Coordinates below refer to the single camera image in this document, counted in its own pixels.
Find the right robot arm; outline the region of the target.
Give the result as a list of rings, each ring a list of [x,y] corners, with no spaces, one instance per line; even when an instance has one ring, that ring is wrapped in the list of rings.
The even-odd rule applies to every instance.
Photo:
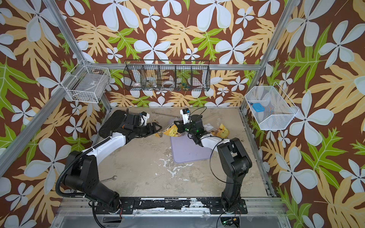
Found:
[[[219,179],[225,183],[219,206],[226,213],[247,214],[246,203],[240,191],[243,179],[252,167],[252,161],[241,141],[238,138],[224,139],[208,133],[203,127],[202,115],[190,115],[188,109],[183,109],[181,115],[182,120],[174,121],[177,132],[187,133],[196,145],[210,149],[211,153],[218,153],[226,175],[226,180]]]

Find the ziploc bag with yellow cookies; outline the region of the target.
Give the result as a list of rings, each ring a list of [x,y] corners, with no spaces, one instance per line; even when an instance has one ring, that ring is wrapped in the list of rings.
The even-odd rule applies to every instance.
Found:
[[[182,133],[178,133],[177,126],[174,123],[172,123],[172,124],[168,125],[168,127],[165,128],[164,130],[162,130],[161,132],[158,132],[155,134],[155,136],[158,138],[162,138],[163,135],[166,135],[169,137],[180,137],[182,135]]]

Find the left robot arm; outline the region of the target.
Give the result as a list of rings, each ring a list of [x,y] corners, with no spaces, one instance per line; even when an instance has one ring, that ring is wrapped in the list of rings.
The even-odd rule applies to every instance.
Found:
[[[146,112],[130,113],[115,111],[101,126],[98,134],[103,141],[81,152],[73,151],[67,157],[55,191],[62,197],[85,197],[107,208],[119,210],[119,194],[109,189],[99,179],[98,165],[115,150],[133,139],[146,138],[159,132],[162,127],[149,122]]]

